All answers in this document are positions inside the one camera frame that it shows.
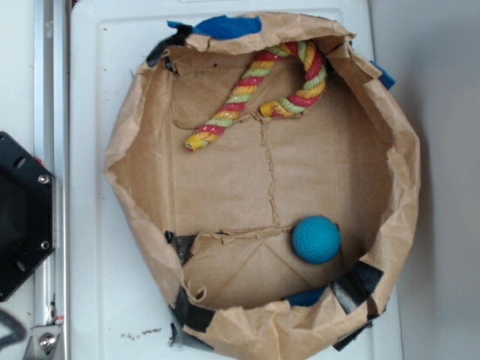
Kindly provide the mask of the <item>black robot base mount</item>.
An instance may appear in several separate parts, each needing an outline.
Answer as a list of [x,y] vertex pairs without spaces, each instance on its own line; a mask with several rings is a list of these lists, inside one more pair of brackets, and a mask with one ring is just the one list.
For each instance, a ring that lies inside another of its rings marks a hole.
[[1,132],[1,301],[53,252],[54,176]]

